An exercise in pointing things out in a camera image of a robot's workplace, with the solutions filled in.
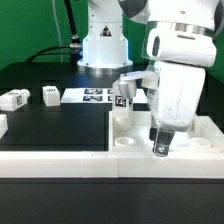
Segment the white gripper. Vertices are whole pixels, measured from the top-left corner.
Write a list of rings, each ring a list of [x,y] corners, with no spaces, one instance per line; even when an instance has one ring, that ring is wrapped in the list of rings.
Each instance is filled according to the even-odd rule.
[[[205,70],[184,64],[156,61],[156,90],[149,93],[148,103],[155,127],[149,139],[153,153],[166,157],[174,131],[185,132],[191,125],[205,81]]]

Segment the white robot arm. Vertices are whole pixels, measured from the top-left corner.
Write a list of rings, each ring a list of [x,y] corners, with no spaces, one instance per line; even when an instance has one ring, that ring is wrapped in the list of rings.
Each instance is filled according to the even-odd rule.
[[[177,132],[191,125],[217,50],[214,39],[224,28],[224,0],[87,0],[88,34],[83,40],[82,70],[129,66],[123,16],[146,26],[142,56],[152,65],[122,75],[115,83],[125,99],[136,94],[136,81],[148,89],[153,153],[164,157]]]

